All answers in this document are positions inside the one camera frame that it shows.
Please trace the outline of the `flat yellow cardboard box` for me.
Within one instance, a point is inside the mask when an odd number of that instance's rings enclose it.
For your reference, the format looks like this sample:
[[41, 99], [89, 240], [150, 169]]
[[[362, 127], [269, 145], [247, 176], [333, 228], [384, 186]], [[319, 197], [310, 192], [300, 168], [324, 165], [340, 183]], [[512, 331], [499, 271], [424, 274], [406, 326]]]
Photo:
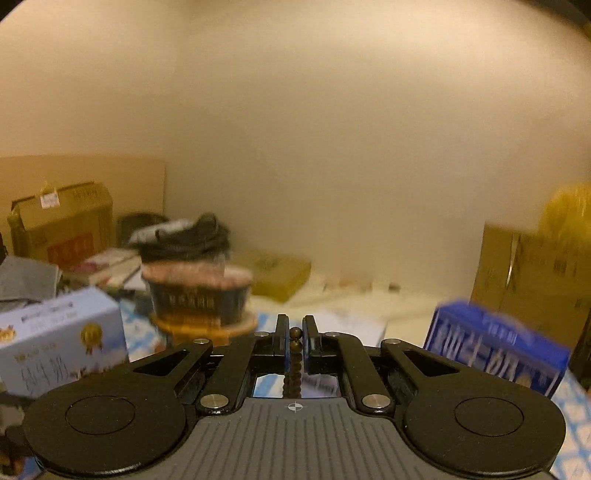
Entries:
[[233, 253], [231, 263], [252, 273], [252, 295], [286, 303], [311, 276], [311, 261], [266, 250]]

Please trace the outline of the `middle orange-label food bowl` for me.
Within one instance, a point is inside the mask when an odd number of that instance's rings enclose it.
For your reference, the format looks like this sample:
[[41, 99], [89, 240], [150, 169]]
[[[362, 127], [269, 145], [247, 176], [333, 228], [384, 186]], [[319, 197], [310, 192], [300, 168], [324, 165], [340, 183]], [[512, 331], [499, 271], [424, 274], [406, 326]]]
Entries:
[[212, 323], [167, 322], [154, 313], [149, 315], [151, 324], [160, 332], [168, 346], [176, 346], [195, 339], [211, 340], [214, 346], [228, 345], [233, 339], [252, 334], [259, 321], [256, 314], [246, 311], [238, 323], [217, 326]]

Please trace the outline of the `top black food bowl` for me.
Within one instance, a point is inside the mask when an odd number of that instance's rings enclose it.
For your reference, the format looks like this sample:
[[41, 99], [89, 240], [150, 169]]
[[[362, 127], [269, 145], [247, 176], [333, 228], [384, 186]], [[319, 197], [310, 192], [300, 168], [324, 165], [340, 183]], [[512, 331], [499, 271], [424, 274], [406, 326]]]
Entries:
[[252, 273], [212, 261], [158, 261], [142, 266], [156, 317], [167, 321], [238, 323], [245, 313]]

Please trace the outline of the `blue milk carton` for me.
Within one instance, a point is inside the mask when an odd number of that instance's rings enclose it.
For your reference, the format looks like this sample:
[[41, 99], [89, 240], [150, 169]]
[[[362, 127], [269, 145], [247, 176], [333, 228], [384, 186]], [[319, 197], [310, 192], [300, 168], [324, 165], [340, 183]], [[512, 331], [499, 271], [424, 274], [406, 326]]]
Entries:
[[570, 350], [517, 319], [467, 301], [437, 306], [424, 348], [550, 398], [568, 367]]

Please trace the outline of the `stack of books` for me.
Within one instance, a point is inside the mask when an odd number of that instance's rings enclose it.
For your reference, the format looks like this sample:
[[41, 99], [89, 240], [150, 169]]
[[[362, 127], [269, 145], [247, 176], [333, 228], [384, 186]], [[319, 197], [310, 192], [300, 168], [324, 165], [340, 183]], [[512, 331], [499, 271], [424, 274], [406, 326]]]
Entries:
[[110, 248], [69, 267], [63, 276], [77, 284], [99, 285], [113, 277], [125, 280], [140, 266], [141, 258], [136, 250]]

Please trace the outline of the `cardboard box at right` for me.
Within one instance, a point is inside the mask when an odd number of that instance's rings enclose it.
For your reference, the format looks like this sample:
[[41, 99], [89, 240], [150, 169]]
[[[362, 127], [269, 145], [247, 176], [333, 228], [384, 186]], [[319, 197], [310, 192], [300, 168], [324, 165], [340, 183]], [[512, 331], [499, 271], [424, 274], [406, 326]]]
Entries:
[[487, 224], [471, 301], [574, 349], [590, 313], [590, 252]]

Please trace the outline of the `cardboard box at left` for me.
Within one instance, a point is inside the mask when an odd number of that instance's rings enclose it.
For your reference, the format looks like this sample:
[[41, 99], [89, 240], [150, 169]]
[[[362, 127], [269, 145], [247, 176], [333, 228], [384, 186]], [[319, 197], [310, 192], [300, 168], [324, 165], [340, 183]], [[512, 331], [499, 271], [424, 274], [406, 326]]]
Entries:
[[7, 221], [14, 254], [61, 269], [114, 245], [112, 198], [99, 182], [46, 187], [15, 200]]

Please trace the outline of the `grey folded cloth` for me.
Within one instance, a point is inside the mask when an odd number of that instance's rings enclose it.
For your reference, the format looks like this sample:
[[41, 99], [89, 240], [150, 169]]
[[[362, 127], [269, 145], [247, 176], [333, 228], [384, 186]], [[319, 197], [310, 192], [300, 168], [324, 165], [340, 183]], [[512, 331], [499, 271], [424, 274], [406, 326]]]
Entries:
[[7, 256], [1, 263], [1, 312], [54, 298], [60, 279], [55, 265]]

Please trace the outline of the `blue checked tablecloth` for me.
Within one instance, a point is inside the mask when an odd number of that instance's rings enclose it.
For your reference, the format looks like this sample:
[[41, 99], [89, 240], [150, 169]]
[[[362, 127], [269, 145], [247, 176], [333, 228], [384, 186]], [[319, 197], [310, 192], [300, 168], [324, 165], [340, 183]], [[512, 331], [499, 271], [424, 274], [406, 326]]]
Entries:
[[[124, 333], [132, 361], [155, 351], [163, 337], [149, 322], [140, 308], [128, 299], [121, 299], [119, 307]], [[409, 305], [394, 304], [387, 321], [385, 334], [421, 345], [426, 339], [428, 324], [435, 309], [435, 301], [413, 297]], [[559, 479], [588, 479], [590, 477], [590, 398], [584, 393], [571, 373], [566, 373], [552, 401], [561, 410], [566, 422], [566, 437], [552, 467]]]

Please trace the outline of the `yellow plastic bag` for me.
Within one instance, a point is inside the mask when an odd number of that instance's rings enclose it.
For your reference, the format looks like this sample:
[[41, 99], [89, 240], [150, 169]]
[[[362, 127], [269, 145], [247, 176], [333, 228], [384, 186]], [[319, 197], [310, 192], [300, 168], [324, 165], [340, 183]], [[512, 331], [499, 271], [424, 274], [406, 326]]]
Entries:
[[564, 245], [589, 244], [590, 184], [558, 189], [544, 207], [538, 232]]

